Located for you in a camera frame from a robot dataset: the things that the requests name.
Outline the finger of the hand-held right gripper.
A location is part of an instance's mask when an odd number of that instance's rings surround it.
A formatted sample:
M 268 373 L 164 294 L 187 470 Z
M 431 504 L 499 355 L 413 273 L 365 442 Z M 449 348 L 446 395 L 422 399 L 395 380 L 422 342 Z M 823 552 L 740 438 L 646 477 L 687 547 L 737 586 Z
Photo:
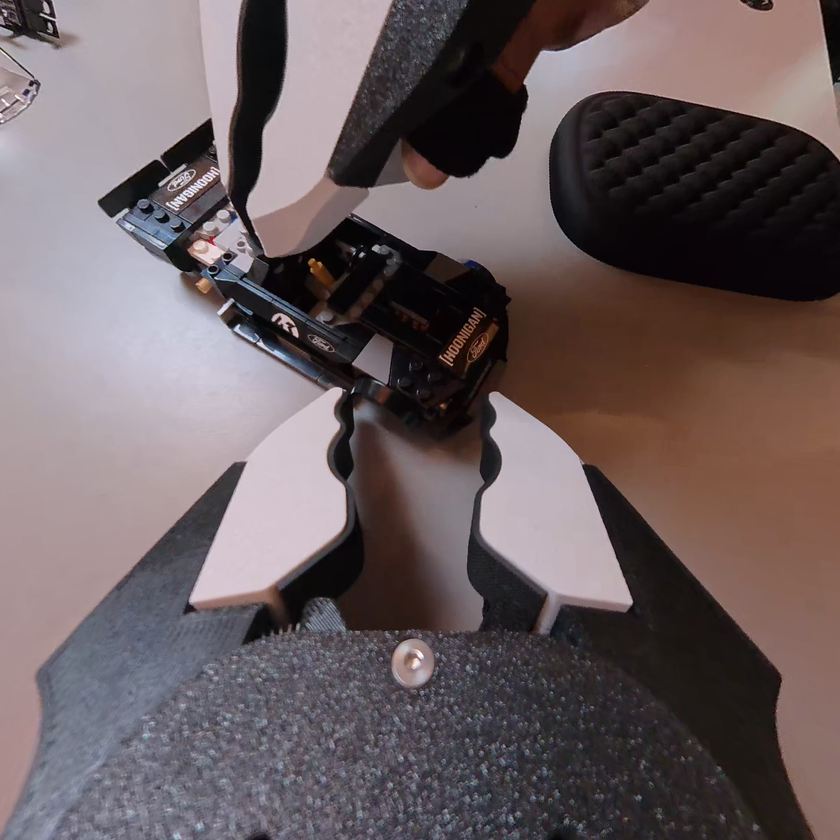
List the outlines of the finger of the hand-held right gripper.
M 200 23 L 217 159 L 229 200 L 260 250 L 277 250 L 247 208 L 266 123 L 283 87 L 283 3 L 202 1 Z
M 368 195 L 363 187 L 337 185 L 328 168 L 390 6 L 287 2 L 285 76 L 247 202 L 268 257 L 315 246 Z

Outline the small black lego piece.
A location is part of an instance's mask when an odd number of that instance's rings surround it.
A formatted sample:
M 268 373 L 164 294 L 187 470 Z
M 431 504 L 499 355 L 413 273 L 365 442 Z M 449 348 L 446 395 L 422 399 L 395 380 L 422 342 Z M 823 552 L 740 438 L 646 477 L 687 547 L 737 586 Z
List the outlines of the small black lego piece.
M 13 37 L 60 42 L 53 1 L 1 1 L 1 27 Z

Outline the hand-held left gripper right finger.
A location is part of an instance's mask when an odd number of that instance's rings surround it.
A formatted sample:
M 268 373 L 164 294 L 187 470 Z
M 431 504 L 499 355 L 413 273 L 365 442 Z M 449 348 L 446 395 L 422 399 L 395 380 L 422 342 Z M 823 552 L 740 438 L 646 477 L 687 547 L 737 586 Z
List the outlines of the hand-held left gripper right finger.
M 469 580 L 500 625 L 548 634 L 561 608 L 627 613 L 633 598 L 586 475 L 559 435 L 498 392 L 481 419 Z

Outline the black mesh pad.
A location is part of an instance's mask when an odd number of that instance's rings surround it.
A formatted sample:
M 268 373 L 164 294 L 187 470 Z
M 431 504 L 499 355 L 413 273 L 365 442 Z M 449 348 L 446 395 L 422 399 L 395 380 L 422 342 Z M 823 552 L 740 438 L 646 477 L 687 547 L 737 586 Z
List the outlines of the black mesh pad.
M 783 301 L 839 288 L 839 161 L 798 129 L 640 92 L 577 102 L 549 152 L 553 214 L 588 256 Z

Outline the clear lego windshield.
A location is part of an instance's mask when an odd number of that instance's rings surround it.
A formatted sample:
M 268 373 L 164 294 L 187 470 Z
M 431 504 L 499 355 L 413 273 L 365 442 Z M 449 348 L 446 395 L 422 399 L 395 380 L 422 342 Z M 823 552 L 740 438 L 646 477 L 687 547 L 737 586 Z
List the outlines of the clear lego windshield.
M 1 67 L 1 124 L 6 125 L 32 105 L 40 93 L 41 82 L 4 47 L 1 55 L 15 66 L 14 70 Z

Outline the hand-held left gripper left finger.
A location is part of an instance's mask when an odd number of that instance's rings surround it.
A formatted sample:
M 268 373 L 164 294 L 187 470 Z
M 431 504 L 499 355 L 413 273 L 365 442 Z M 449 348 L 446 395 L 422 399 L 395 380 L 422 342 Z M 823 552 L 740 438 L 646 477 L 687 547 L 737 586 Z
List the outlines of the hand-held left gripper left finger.
M 327 391 L 247 457 L 191 593 L 198 612 L 263 605 L 293 617 L 300 581 L 352 533 L 352 396 Z

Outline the person's right hand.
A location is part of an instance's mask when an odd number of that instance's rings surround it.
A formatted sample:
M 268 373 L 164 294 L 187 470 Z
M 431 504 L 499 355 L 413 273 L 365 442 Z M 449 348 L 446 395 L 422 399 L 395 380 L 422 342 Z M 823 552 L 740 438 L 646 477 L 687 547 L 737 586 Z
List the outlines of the person's right hand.
M 401 141 L 407 179 L 432 190 L 476 174 L 518 141 L 529 95 L 525 80 L 544 51 L 569 49 L 630 18 L 646 1 L 538 1 L 490 68 Z

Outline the black lego car model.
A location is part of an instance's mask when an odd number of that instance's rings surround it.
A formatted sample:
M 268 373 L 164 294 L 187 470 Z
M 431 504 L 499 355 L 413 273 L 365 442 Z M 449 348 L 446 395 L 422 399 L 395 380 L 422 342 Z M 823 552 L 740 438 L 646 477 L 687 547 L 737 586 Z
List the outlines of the black lego car model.
M 228 200 L 211 120 L 98 200 L 153 256 L 224 303 L 232 333 L 300 375 L 445 436 L 506 362 L 505 288 L 473 261 L 423 250 L 356 215 L 270 258 Z

